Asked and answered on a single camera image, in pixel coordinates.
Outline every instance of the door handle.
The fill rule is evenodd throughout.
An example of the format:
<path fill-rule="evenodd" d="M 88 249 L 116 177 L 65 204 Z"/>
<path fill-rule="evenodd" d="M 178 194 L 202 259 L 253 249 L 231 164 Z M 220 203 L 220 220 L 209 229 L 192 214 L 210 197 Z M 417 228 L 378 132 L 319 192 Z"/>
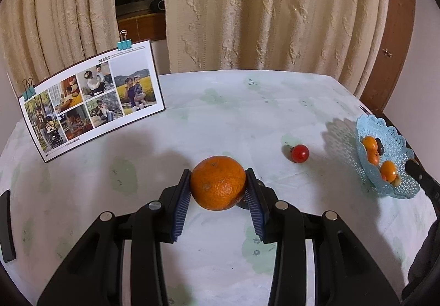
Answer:
<path fill-rule="evenodd" d="M 388 51 L 388 49 L 382 49 L 382 52 L 384 52 L 384 54 L 389 58 L 392 58 L 392 54 Z"/>

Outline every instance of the fruit basket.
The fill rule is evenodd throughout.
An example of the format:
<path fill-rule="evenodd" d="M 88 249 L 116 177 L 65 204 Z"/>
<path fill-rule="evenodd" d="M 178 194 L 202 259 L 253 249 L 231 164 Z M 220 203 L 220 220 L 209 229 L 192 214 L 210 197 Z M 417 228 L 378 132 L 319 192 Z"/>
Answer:
<path fill-rule="evenodd" d="M 379 166 L 368 162 L 367 150 L 362 144 L 366 136 L 379 138 L 384 147 L 384 154 L 380 156 Z M 397 133 L 393 126 L 387 126 L 384 119 L 374 115 L 361 115 L 356 122 L 356 149 L 360 163 L 369 180 L 375 186 L 379 196 L 389 195 L 394 198 L 410 199 L 415 197 L 420 190 L 420 185 L 405 172 L 405 163 L 414 158 L 414 152 L 406 147 L 405 139 Z M 380 166 L 384 161 L 391 161 L 397 168 L 397 173 L 402 181 L 399 187 L 393 187 L 391 183 L 381 177 Z"/>

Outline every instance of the white tablecloth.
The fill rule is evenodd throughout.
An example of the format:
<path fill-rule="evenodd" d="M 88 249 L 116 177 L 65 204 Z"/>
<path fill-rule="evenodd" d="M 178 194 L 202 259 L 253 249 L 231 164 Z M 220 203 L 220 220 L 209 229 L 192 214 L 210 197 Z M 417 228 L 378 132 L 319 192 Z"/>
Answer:
<path fill-rule="evenodd" d="M 423 192 L 412 200 L 378 199 L 356 172 L 355 122 L 363 112 L 344 87 L 327 76 L 265 70 L 164 75 L 160 83 L 166 111 L 48 164 L 24 122 L 17 124 L 0 157 L 0 192 L 12 191 L 17 251 L 5 267 L 32 303 L 102 211 L 136 211 L 175 185 L 184 168 L 212 155 L 253 168 L 303 212 L 336 211 L 401 292 L 435 214 Z M 297 143 L 310 149 L 306 163 L 286 157 L 285 145 Z M 162 245 L 170 303 L 267 305 L 275 251 L 259 242 L 248 211 L 211 212 L 192 200 L 182 236 Z"/>

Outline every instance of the baby stroller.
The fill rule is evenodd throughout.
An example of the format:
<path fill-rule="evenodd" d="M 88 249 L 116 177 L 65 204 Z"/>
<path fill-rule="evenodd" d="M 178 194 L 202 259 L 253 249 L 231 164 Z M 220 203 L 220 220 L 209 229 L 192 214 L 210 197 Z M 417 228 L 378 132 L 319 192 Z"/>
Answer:
<path fill-rule="evenodd" d="M 49 141 L 52 145 L 52 148 L 56 148 L 58 146 L 61 146 L 63 144 L 62 138 L 59 135 L 59 132 L 55 126 L 55 123 L 52 119 L 52 117 L 47 116 L 46 117 L 46 132 L 49 135 Z"/>

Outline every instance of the curtain fold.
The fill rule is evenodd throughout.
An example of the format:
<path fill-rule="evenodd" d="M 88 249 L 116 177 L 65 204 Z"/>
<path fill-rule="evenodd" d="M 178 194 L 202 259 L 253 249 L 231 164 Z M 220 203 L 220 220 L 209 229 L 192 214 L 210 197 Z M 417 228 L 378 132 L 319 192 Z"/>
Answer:
<path fill-rule="evenodd" d="M 387 0 L 166 0 L 171 72 L 326 74 L 360 95 Z"/>
<path fill-rule="evenodd" d="M 17 95 L 84 58 L 116 47 L 114 0 L 3 0 L 0 50 Z"/>

